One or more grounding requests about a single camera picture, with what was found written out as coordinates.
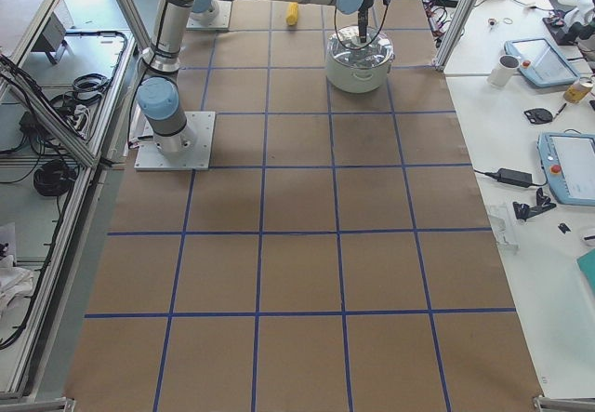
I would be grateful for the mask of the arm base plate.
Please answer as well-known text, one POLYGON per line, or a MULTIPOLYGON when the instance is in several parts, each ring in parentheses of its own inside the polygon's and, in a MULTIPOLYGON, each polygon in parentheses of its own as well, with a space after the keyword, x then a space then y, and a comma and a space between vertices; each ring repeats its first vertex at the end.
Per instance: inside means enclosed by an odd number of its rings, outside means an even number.
POLYGON ((195 31, 221 31, 230 29, 232 2, 195 0, 186 29, 195 31))
POLYGON ((215 112, 186 112, 187 125, 175 136, 154 135, 148 122, 137 148, 134 168, 138 171, 182 171, 209 169, 216 121, 215 112))

